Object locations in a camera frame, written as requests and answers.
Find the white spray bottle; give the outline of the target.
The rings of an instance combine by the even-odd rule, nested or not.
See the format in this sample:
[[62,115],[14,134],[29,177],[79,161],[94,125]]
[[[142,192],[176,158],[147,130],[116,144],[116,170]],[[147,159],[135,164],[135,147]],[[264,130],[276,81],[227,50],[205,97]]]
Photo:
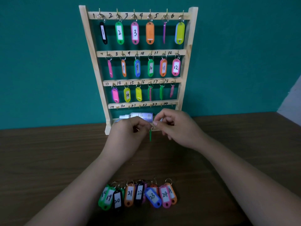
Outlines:
[[153,122],[153,113],[134,113],[134,112],[126,115],[120,115],[115,122],[118,122],[122,119],[132,118],[132,117],[140,117],[149,123]]

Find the person's left hand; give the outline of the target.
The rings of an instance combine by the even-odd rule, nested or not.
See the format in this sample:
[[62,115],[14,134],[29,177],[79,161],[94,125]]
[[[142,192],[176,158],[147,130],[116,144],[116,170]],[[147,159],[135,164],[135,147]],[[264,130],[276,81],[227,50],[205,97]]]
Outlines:
[[141,144],[137,143],[138,126],[151,124],[140,117],[122,119],[114,123],[101,155],[119,166],[129,160]]

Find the rows of colourful key tags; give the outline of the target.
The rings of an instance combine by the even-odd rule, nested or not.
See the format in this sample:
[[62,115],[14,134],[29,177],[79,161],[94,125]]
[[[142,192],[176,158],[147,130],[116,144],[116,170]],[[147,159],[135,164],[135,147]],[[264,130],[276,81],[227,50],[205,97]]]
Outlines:
[[[184,41],[185,38],[185,24],[184,24],[184,14],[179,16],[179,23],[176,25],[176,29],[175,29],[175,43],[178,45],[181,45]],[[165,34],[166,34],[166,24],[169,21],[169,16],[168,14],[165,14],[162,16],[162,20],[164,20],[164,25],[163,25],[163,43],[165,43]],[[154,43],[155,40],[155,26],[153,24],[153,18],[152,15],[149,14],[148,15],[148,22],[145,26],[146,29],[146,42],[150,45],[152,45]],[[124,42],[124,33],[123,33],[123,26],[121,22],[117,22],[115,24],[115,30],[116,30],[116,37],[117,37],[117,41],[118,43],[122,44]],[[131,24],[131,37],[132,37],[132,42],[134,44],[138,43],[138,30],[139,30],[139,26],[137,24],[137,22],[133,22]],[[141,70],[140,70],[140,60],[137,59],[137,57],[139,58],[140,56],[143,55],[148,55],[151,56],[152,58],[148,58],[148,76],[152,77],[154,74],[154,60],[153,57],[155,56],[155,54],[157,53],[153,53],[151,52],[150,54],[147,53],[141,53],[140,55],[138,54],[138,52],[136,52],[134,54],[135,57],[135,61],[134,61],[134,65],[135,65],[135,75],[136,77],[139,77],[141,74]],[[161,77],[165,77],[167,74],[167,56],[171,55],[172,53],[169,52],[168,54],[166,53],[162,53],[161,56],[161,60],[160,60],[160,76]],[[126,76],[126,71],[125,71],[125,59],[126,59],[126,55],[122,52],[117,52],[117,55],[120,55],[120,59],[121,59],[121,63],[122,63],[122,74],[123,76]],[[178,76],[180,74],[180,68],[181,68],[181,61],[180,61],[180,54],[179,53],[175,53],[175,58],[172,62],[172,69],[171,69],[171,73],[173,76]]]

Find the person's right forearm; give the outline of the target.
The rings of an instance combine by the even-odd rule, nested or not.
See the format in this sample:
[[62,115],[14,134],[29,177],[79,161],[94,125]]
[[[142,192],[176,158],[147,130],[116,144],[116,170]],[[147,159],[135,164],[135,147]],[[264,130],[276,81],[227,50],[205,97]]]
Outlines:
[[253,226],[301,226],[301,198],[209,136],[195,149],[216,169]]

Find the person's right hand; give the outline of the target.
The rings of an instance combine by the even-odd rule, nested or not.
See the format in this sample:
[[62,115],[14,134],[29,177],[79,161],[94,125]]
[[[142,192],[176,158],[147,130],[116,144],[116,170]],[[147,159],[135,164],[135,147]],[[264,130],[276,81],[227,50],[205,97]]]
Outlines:
[[154,121],[162,121],[171,125],[170,140],[197,151],[204,150],[210,143],[210,138],[200,129],[196,122],[185,112],[164,108]]

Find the pile of colourful key tags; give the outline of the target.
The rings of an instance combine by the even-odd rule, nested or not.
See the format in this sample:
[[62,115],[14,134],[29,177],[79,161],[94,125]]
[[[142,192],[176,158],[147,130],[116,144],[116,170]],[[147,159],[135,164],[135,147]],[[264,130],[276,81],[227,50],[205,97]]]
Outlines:
[[99,197],[98,207],[103,211],[113,210],[118,213],[124,208],[141,207],[146,203],[154,209],[168,209],[177,202],[178,195],[172,179],[167,178],[163,183],[158,183],[153,178],[106,184]]

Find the person's left forearm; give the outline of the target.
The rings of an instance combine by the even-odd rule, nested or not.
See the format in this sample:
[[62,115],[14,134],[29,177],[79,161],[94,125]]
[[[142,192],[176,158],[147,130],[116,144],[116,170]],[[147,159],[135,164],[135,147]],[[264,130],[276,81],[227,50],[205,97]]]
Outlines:
[[116,156],[102,153],[25,226],[85,225],[105,185],[123,163]]

